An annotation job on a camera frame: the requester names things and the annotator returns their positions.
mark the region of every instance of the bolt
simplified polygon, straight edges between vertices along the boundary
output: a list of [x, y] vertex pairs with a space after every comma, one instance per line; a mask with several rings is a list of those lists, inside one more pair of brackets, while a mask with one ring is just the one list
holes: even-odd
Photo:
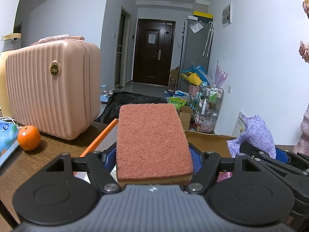
[[203, 185], [200, 183], [190, 183], [188, 185], [188, 189], [190, 189], [191, 191], [200, 191], [203, 189]]
[[114, 192], [119, 189], [119, 186], [115, 183], [108, 183], [104, 185], [103, 189], [107, 192]]

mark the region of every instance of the pink suitcase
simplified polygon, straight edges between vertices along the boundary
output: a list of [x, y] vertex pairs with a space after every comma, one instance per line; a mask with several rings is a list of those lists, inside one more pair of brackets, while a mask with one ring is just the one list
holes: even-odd
[[18, 123], [71, 140], [97, 118], [100, 50], [77, 39], [83, 38], [50, 39], [9, 54], [7, 90]]

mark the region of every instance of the purple knitted pouch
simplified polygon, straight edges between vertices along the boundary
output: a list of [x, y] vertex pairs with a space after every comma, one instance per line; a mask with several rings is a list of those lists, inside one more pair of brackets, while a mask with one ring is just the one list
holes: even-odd
[[254, 118], [247, 118], [244, 132], [238, 138], [227, 141], [233, 158], [239, 153], [240, 145], [245, 141], [269, 153], [271, 158], [276, 158], [275, 143], [272, 135], [260, 116], [256, 115]]

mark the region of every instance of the orange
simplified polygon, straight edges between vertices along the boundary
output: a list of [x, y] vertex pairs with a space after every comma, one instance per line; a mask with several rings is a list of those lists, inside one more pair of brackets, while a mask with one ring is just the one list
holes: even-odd
[[26, 125], [19, 130], [17, 135], [17, 141], [20, 147], [26, 151], [32, 151], [36, 149], [41, 140], [39, 130], [33, 125]]

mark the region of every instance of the red scouring pad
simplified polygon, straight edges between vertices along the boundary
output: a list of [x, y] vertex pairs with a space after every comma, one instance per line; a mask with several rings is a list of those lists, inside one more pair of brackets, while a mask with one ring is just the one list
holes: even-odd
[[187, 184], [192, 158], [172, 104], [127, 104], [120, 108], [117, 179], [126, 184]]

